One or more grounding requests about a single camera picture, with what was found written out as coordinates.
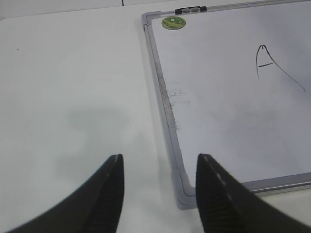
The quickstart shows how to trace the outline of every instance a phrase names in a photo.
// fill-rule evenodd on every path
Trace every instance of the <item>gray plastic corner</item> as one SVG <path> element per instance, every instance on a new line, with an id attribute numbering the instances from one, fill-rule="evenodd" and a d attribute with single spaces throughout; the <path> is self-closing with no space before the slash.
<path id="1" fill-rule="evenodd" d="M 141 16 L 141 20 L 142 20 L 142 26 L 143 29 L 145 30 L 145 26 L 146 25 L 151 25 L 151 20 L 154 18 L 160 18 L 161 17 L 161 12 L 160 11 L 154 11 L 154 12 L 147 12 L 144 13 Z"/>
<path id="2" fill-rule="evenodd" d="M 193 190 L 193 195 L 188 196 L 185 192 L 184 187 L 184 179 L 188 179 L 188 176 L 184 177 L 186 173 L 182 174 L 177 169 L 172 170 L 172 180 L 174 182 L 174 189 L 175 189 L 175 196 L 176 196 L 176 203 L 177 207 L 180 210 L 188 210 L 196 208 L 196 198 L 195 198 L 195 190 L 193 187 L 191 187 Z"/>

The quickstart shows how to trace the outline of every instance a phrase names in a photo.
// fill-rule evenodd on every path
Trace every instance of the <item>whiteboard frame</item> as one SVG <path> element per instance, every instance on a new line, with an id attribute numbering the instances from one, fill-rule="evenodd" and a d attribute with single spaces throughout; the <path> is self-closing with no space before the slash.
<path id="1" fill-rule="evenodd" d="M 265 0 L 260 2 L 238 3 L 208 7 L 206 12 L 198 12 L 193 14 L 208 14 L 209 12 L 215 11 L 303 1 L 311 0 Z M 189 182 L 189 178 L 186 173 L 184 162 L 182 159 L 181 149 L 177 137 L 176 123 L 167 93 L 165 81 L 163 78 L 160 58 L 156 48 L 156 40 L 152 29 L 152 19 L 168 16 L 175 16 L 175 11 L 158 11 L 145 13 L 142 15 L 142 24 L 145 31 L 147 47 L 151 60 L 166 147 L 171 160 L 172 181 L 176 195 L 176 202 L 179 209 L 185 210 L 196 208 L 195 188 L 192 187 Z M 311 188 L 311 172 L 259 181 L 245 182 L 242 184 L 258 196 L 307 189 Z"/>

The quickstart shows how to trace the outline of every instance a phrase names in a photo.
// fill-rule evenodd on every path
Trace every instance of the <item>green sticker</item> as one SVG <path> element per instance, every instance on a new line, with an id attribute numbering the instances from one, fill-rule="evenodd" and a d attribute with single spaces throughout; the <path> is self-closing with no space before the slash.
<path id="1" fill-rule="evenodd" d="M 177 16 L 167 17 L 162 21 L 162 26 L 169 30 L 178 30 L 186 25 L 186 21 Z"/>

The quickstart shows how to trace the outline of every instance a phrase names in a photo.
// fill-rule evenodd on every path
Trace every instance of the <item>whiteboard surface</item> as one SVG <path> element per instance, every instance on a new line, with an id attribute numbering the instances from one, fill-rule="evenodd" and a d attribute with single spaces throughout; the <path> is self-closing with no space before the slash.
<path id="1" fill-rule="evenodd" d="M 176 31 L 153 19 L 192 186 L 199 153 L 240 182 L 311 171 L 310 12 L 298 2 L 184 15 Z M 257 74 L 260 45 L 276 64 Z M 261 47 L 258 66 L 271 62 Z"/>

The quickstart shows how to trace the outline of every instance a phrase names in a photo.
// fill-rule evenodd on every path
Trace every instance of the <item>white surface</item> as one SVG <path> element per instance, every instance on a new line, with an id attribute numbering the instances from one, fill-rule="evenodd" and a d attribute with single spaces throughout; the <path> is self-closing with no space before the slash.
<path id="1" fill-rule="evenodd" d="M 161 1 L 172 1 L 172 0 L 123 0 L 125 6 L 134 5 L 134 4 L 151 3 L 151 2 L 161 2 Z"/>
<path id="2" fill-rule="evenodd" d="M 153 20 L 190 183 L 208 153 L 240 182 L 311 172 L 311 2 Z M 256 71 L 265 44 L 277 63 Z M 258 65 L 271 63 L 260 49 Z"/>
<path id="3" fill-rule="evenodd" d="M 174 201 L 141 25 L 143 13 L 188 5 L 183 0 L 0 21 L 0 80 L 8 87 L 1 97 L 14 105 L 1 101 L 12 114 L 0 111 L 0 232 L 53 207 L 112 153 L 125 160 L 118 232 L 203 232 L 197 210 L 179 211 Z M 114 25 L 105 23 L 112 17 Z M 310 197 L 305 191 L 266 200 L 311 223 Z"/>
<path id="4" fill-rule="evenodd" d="M 122 0 L 0 0 L 0 19 L 122 6 Z"/>

